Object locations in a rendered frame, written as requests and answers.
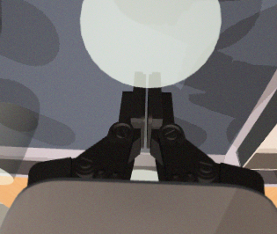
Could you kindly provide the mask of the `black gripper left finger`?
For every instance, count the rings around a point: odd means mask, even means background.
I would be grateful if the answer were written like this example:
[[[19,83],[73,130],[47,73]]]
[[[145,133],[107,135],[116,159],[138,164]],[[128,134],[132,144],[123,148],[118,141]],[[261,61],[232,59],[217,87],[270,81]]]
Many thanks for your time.
[[[144,149],[146,88],[123,91],[119,121],[106,137],[75,158],[36,163],[27,186],[52,178],[131,179],[135,158]]]

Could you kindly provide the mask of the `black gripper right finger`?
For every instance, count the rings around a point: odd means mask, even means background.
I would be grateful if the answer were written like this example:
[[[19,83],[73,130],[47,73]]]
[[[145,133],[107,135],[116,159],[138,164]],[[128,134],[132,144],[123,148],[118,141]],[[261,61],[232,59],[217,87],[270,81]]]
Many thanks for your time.
[[[161,87],[148,89],[147,149],[156,159],[158,181],[232,184],[265,194],[258,172],[218,164],[186,140],[182,127],[174,123],[171,92]]]

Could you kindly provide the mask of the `shallow beige rectangular tray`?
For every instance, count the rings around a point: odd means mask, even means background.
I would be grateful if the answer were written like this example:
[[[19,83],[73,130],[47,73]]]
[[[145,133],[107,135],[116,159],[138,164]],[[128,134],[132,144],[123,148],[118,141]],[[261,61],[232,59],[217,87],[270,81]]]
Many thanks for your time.
[[[239,165],[244,168],[277,170],[277,90],[238,147],[236,154]]]

